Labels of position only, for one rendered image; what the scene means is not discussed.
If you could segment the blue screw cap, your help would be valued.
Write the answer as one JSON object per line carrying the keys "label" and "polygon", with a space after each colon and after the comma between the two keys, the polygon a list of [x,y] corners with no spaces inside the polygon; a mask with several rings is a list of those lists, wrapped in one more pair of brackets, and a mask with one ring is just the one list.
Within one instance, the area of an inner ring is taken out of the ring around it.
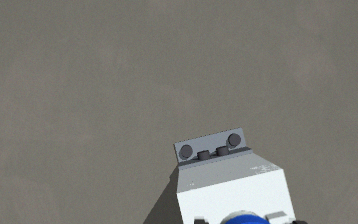
{"label": "blue screw cap", "polygon": [[270,224],[270,223],[267,220],[256,215],[239,215],[228,220],[225,224]]}

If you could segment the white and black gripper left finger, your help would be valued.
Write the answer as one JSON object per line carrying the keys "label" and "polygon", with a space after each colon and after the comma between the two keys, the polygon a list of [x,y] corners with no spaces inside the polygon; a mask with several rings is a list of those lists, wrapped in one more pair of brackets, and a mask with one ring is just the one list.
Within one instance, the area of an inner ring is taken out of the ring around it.
{"label": "white and black gripper left finger", "polygon": [[209,222],[205,222],[205,219],[194,219],[194,224],[209,224]]}

